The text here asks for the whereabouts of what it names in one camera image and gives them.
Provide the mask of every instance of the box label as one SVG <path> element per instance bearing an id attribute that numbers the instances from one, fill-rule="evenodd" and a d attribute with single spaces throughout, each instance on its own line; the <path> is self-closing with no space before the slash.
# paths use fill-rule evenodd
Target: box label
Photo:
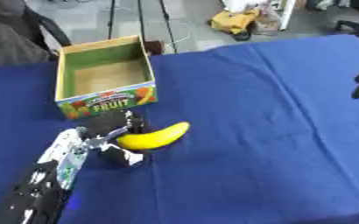
<path id="1" fill-rule="evenodd" d="M 123 91 L 110 90 L 99 94 L 59 101 L 58 105 L 68 119 L 96 116 L 112 109 L 126 109 L 149 102 L 156 102 L 155 86 L 146 85 Z"/>

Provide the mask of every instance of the cardboard box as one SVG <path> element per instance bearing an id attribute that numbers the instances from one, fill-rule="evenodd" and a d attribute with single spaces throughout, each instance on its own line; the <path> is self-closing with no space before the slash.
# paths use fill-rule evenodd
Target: cardboard box
<path id="1" fill-rule="evenodd" d="M 55 101 L 69 119 L 156 102 L 156 92 L 139 36 L 61 49 Z"/>

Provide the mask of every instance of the blue tablecloth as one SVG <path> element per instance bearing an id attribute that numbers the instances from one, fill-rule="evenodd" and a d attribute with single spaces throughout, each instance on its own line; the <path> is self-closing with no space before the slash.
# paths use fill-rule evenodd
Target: blue tablecloth
<path id="1" fill-rule="evenodd" d="M 359 39 L 303 38 L 151 59 L 152 129 L 177 143 L 119 169 L 91 154 L 60 223 L 272 224 L 359 214 Z M 55 64 L 0 68 L 0 198 L 57 134 Z"/>

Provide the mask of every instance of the yellow bag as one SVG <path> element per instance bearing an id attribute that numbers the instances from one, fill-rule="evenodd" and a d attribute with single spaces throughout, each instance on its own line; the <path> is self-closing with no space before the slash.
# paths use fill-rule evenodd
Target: yellow bag
<path id="1" fill-rule="evenodd" d="M 243 13 L 232 13 L 227 10 L 214 16 L 211 20 L 211 27 L 217 31 L 238 34 L 246 31 L 246 27 L 254 21 L 260 10 L 247 10 Z"/>

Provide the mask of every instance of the cable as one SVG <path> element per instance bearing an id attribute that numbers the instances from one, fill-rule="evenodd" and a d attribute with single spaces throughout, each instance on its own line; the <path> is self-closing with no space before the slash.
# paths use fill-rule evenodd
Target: cable
<path id="1" fill-rule="evenodd" d="M 108 39 L 111 39 L 111 33 L 113 32 L 113 22 L 114 22 L 114 11 L 116 8 L 116 0 L 111 0 L 111 5 L 110 5 L 110 20 L 108 23 L 109 26 L 109 35 L 108 35 Z"/>
<path id="2" fill-rule="evenodd" d="M 119 7 L 119 6 L 116 6 L 116 10 L 124 10 L 124 11 L 129 11 L 129 12 L 133 12 L 133 13 L 136 13 L 135 10 L 133 9 L 129 9 L 129 8 L 124 8 L 124 7 Z M 148 21 L 146 22 L 147 24 L 164 24 L 165 21 Z M 181 39 L 178 39 L 178 40 L 174 40 L 174 41 L 171 41 L 170 43 L 167 43 L 165 44 L 165 46 L 169 46 L 171 47 L 171 49 L 174 51 L 174 48 L 172 47 L 172 45 L 175 45 L 175 44 L 178 44 L 182 41 L 185 41 L 187 39 L 190 39 L 192 37 L 192 32 L 191 32 L 191 28 L 190 28 L 190 24 L 186 24 L 186 23 L 178 23 L 178 25 L 184 25 L 184 26 L 187 26 L 187 30 L 188 30 L 188 34 L 186 37 L 184 38 L 181 38 Z"/>

